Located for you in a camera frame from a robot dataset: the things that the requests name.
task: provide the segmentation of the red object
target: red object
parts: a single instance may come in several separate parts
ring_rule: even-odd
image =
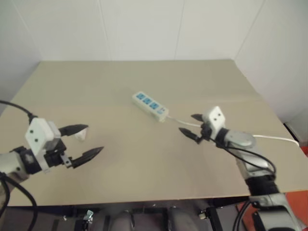
[[[308,157],[308,147],[300,147],[305,155]]]
[[[288,192],[286,198],[293,210],[295,216],[300,219],[306,226],[308,225],[308,191]],[[240,210],[244,203],[238,204],[237,207]],[[252,214],[256,211],[255,208],[250,206],[243,217],[244,224],[248,231],[256,231],[254,222],[252,220]]]

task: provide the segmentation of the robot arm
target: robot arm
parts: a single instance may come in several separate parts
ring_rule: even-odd
[[[103,147],[91,149],[77,159],[68,157],[66,146],[61,136],[70,136],[88,127],[72,125],[57,129],[53,122],[43,118],[34,118],[26,132],[26,140],[30,149],[18,147],[6,154],[0,154],[0,169],[6,175],[14,174],[20,181],[26,180],[30,174],[40,171],[48,172],[50,167],[65,165],[76,168],[93,159]]]
[[[257,231],[300,231],[285,196],[280,193],[275,184],[276,169],[274,165],[256,154],[260,153],[256,147],[255,138],[248,133],[232,131],[225,128],[225,117],[219,107],[210,112],[192,115],[203,122],[201,137],[186,128],[180,131],[188,138],[199,144],[202,140],[212,140],[218,148],[223,148],[236,157],[237,165],[244,178],[251,196],[249,200],[257,212],[253,220]]]

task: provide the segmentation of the black cable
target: black cable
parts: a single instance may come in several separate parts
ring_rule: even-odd
[[[253,154],[253,155],[257,156],[257,157],[260,157],[261,159],[267,161],[267,162],[273,167],[273,169],[274,169],[273,172],[276,174],[276,171],[277,171],[276,166],[274,165],[273,162],[271,162],[271,161],[270,161],[269,159],[267,159],[266,157],[264,157],[264,156],[262,156],[262,155],[260,155],[260,154],[258,154],[258,153],[254,153],[254,152],[252,152],[252,151],[249,151],[249,150],[246,150],[246,149],[242,149],[242,148],[228,147],[228,149],[235,149],[235,150],[238,150],[238,151],[250,153],[250,154]]]
[[[234,223],[233,223],[233,228],[232,228],[232,231],[239,231],[240,230],[240,223],[242,221],[242,218],[243,218],[243,215],[246,211],[246,209],[248,208],[248,206],[250,205],[250,201],[246,201],[245,204],[242,206],[241,210],[238,212],[235,220],[234,220]]]
[[[12,178],[4,175],[2,176],[2,179],[5,180],[7,183],[10,183],[12,186],[18,188],[31,201],[32,209],[33,209],[33,218],[28,227],[28,231],[32,231],[35,225],[35,222],[37,221],[37,218],[38,218],[38,206],[37,206],[36,201],[34,200],[33,196],[23,186],[21,186],[19,183],[17,183]]]
[[[7,185],[7,183],[5,182],[5,180],[0,180],[1,185],[3,186],[4,192],[5,192],[5,201],[3,203],[2,208],[0,209],[0,218],[2,217],[2,214],[4,213],[6,207],[8,206],[8,203],[10,201],[10,190],[9,187]]]
[[[33,118],[37,117],[33,113],[31,113],[30,111],[25,109],[24,107],[19,106],[19,105],[15,104],[15,103],[11,103],[11,102],[8,102],[8,101],[5,101],[5,100],[0,100],[0,103],[9,105],[9,106],[12,106],[12,107],[15,107],[15,108],[18,108],[18,109],[22,110],[23,112],[27,113],[28,118],[29,118],[29,123],[31,123]]]
[[[221,149],[225,150],[225,151],[228,152],[229,154],[233,155],[235,158],[237,158],[237,159],[239,159],[239,160],[241,160],[241,161],[243,161],[243,162],[245,162],[245,163],[247,163],[247,164],[250,164],[250,165],[252,165],[252,166],[254,166],[254,167],[257,167],[257,168],[259,168],[259,169],[269,171],[269,172],[270,172],[272,175],[274,175],[274,176],[276,175],[275,172],[272,171],[271,169],[269,169],[269,168],[267,168],[267,167],[261,167],[261,166],[255,165],[255,164],[253,164],[253,163],[251,163],[251,162],[249,162],[249,161],[247,161],[247,160],[245,160],[245,159],[243,159],[243,158],[237,156],[236,154],[232,153],[231,151],[228,150],[227,147],[225,147],[225,146],[223,146],[222,144],[218,143],[218,142],[215,141],[214,139],[210,138],[210,140],[213,141],[215,144],[217,144],[218,148],[221,148]]]

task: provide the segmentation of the table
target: table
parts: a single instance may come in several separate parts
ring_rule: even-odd
[[[140,90],[168,107],[172,117],[187,122],[197,122],[191,114],[219,105],[227,128],[291,137],[231,60],[41,62],[12,102],[58,127],[88,124],[84,142],[64,137],[69,156],[105,148],[79,168],[53,167],[23,182],[38,205],[249,194],[231,155],[212,143],[197,145],[187,139],[176,121],[159,123],[148,116],[131,102]],[[7,107],[0,118],[0,152],[28,147],[27,126],[24,113]],[[308,189],[308,162],[294,143],[262,138],[257,143],[276,164],[282,192]],[[10,205],[30,203],[13,190]]]

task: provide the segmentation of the power strip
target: power strip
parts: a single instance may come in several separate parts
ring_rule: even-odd
[[[132,96],[134,104],[140,109],[151,114],[159,122],[164,122],[169,114],[169,109],[153,100],[150,96],[142,91],[137,92]]]

